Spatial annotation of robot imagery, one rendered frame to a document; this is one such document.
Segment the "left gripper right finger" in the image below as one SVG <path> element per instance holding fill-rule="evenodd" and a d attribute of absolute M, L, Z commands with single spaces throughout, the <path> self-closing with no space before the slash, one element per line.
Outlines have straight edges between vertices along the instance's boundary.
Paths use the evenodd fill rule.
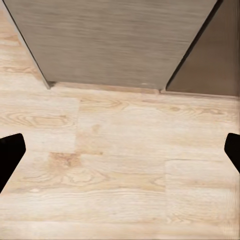
<path fill-rule="evenodd" d="M 235 133 L 228 133 L 224 151 L 240 173 L 240 135 Z"/>

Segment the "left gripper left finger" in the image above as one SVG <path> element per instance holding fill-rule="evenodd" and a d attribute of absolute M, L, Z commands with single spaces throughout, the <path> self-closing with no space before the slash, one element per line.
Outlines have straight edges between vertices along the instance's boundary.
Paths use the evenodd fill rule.
<path fill-rule="evenodd" d="M 0 193 L 26 152 L 21 133 L 0 138 Z"/>

